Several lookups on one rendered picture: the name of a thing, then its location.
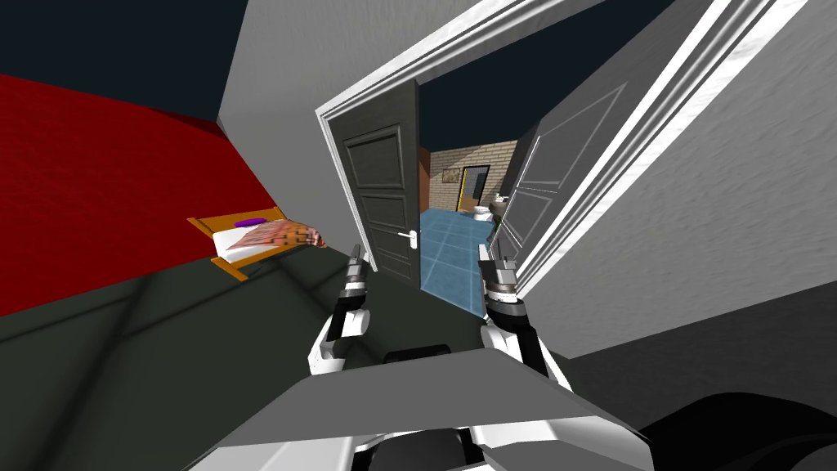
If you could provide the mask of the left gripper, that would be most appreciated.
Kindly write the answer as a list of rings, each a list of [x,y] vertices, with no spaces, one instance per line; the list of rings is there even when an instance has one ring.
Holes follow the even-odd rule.
[[[351,251],[350,263],[347,265],[346,283],[364,283],[365,279],[367,279],[367,270],[365,269],[367,269],[365,250],[358,250],[358,245],[356,244]]]

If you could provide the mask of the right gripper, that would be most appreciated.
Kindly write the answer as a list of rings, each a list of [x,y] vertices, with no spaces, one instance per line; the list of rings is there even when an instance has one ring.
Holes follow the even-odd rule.
[[[489,260],[489,252],[485,244],[478,245],[478,255],[481,262],[481,277],[488,285],[517,285],[515,260],[508,257]]]

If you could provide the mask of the yellow-framed dark door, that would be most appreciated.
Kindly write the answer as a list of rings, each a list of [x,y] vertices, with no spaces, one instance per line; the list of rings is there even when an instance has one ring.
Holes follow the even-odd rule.
[[[473,213],[476,206],[480,205],[489,171],[489,165],[466,166],[463,168],[457,211]]]

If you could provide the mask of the dark grey panelled door leaf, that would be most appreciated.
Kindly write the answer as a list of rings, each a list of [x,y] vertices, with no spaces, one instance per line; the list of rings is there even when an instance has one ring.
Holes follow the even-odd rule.
[[[420,250],[397,232],[420,232],[418,89],[414,80],[400,83],[328,121],[370,257],[413,288]]]

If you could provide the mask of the orange wooden bed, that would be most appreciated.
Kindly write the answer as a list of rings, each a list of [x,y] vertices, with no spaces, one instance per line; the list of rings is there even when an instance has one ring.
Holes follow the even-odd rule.
[[[187,221],[213,241],[211,262],[239,281],[248,279],[244,267],[296,247],[326,246],[314,227],[288,219],[278,207]]]

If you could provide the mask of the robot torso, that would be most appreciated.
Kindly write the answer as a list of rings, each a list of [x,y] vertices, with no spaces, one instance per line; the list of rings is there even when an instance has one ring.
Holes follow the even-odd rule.
[[[351,471],[363,451],[447,429],[480,450],[450,471],[655,471],[638,432],[493,348],[303,379],[188,471]]]

